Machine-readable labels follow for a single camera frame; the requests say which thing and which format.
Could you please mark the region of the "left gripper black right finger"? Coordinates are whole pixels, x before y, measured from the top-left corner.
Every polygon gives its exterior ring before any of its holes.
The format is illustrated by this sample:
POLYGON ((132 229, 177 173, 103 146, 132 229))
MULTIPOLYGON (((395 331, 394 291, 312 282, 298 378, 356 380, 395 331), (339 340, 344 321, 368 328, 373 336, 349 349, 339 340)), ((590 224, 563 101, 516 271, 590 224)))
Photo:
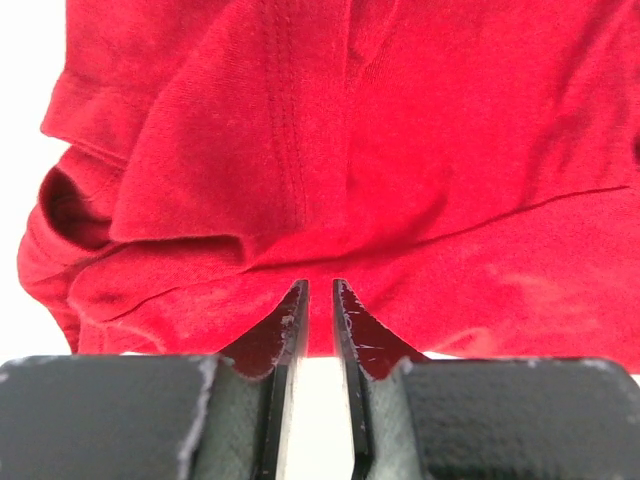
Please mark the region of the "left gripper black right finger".
POLYGON ((434 360, 333 284, 356 479, 635 479, 639 387, 599 358, 434 360))

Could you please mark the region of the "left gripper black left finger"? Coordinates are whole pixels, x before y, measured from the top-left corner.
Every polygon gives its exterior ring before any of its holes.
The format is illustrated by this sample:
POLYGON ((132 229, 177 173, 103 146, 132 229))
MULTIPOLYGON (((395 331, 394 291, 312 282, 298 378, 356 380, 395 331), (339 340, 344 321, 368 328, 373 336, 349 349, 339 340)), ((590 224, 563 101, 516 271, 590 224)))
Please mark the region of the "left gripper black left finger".
POLYGON ((208 355, 31 356, 1 368, 5 479, 279 479, 309 284, 208 355))

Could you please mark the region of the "red t shirt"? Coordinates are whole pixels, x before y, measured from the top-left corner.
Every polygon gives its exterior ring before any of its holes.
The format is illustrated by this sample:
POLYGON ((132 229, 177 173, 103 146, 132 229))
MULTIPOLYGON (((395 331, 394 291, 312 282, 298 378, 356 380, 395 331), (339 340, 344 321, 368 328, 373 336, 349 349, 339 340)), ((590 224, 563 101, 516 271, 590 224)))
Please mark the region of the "red t shirt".
POLYGON ((206 353, 311 285, 421 351, 639 369, 635 1, 70 1, 22 287, 206 353))

